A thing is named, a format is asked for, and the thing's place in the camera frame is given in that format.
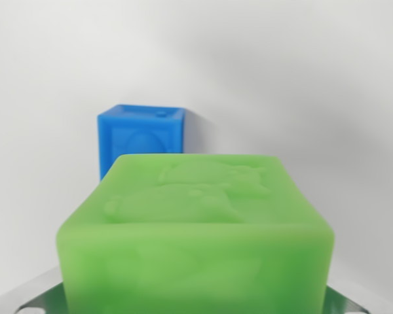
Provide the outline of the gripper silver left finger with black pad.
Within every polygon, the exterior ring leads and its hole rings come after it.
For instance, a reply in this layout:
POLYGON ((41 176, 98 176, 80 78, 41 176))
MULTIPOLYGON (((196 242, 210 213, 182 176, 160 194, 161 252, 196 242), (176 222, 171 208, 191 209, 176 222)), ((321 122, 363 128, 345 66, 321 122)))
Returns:
POLYGON ((33 307, 42 313, 66 313, 66 298, 58 266, 0 296, 0 313, 33 307))

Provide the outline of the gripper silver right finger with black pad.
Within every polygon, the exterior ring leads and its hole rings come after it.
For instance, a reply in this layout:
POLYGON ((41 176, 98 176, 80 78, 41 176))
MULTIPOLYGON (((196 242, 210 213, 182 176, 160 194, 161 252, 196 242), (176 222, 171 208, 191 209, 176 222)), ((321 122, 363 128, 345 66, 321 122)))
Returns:
POLYGON ((370 313, 359 296, 342 288, 327 285, 323 306, 324 314, 370 313))

